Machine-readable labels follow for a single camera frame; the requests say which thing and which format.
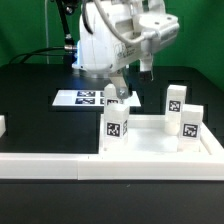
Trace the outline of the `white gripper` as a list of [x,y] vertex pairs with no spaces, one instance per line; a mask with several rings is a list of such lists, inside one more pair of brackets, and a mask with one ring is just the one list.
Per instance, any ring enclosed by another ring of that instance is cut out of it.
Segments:
[[123,68],[138,61],[142,80],[153,80],[153,56],[172,44],[178,18],[164,0],[84,0],[79,22],[78,67],[110,74],[116,95],[129,97]]

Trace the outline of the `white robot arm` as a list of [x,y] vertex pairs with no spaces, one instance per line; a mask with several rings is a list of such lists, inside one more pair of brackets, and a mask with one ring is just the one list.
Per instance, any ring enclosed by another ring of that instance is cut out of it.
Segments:
[[152,70],[153,56],[172,44],[178,18],[164,0],[91,0],[82,6],[80,40],[73,66],[91,75],[108,76],[120,99],[130,96],[123,70],[135,61]]

